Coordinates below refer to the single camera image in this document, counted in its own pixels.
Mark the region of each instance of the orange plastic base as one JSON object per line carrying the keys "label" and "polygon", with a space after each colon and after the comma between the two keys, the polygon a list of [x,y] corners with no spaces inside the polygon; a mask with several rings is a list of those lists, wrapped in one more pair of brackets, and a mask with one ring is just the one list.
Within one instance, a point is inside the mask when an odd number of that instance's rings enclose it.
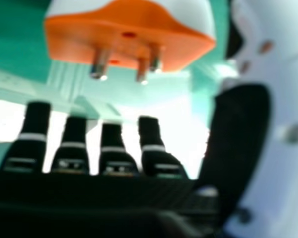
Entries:
{"label": "orange plastic base", "polygon": [[211,50],[211,37],[177,22],[163,7],[146,0],[115,0],[96,11],[49,17],[45,21],[50,57],[92,64],[96,49],[110,47],[111,66],[136,69],[163,47],[163,71],[173,72]]}

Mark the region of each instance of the metal pin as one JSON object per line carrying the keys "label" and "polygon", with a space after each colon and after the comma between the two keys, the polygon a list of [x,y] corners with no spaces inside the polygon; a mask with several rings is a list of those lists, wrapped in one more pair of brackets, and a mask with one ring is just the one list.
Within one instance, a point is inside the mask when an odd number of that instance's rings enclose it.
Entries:
{"label": "metal pin", "polygon": [[162,72],[162,48],[160,46],[154,45],[151,48],[151,57],[150,57],[150,71],[154,73]]}
{"label": "metal pin", "polygon": [[99,49],[96,53],[95,61],[90,73],[94,79],[105,81],[107,79],[107,66],[110,58],[111,51],[109,48]]}
{"label": "metal pin", "polygon": [[141,83],[142,85],[148,84],[146,80],[146,73],[148,70],[149,62],[147,59],[139,59],[138,60],[138,72],[137,72],[137,82]]}

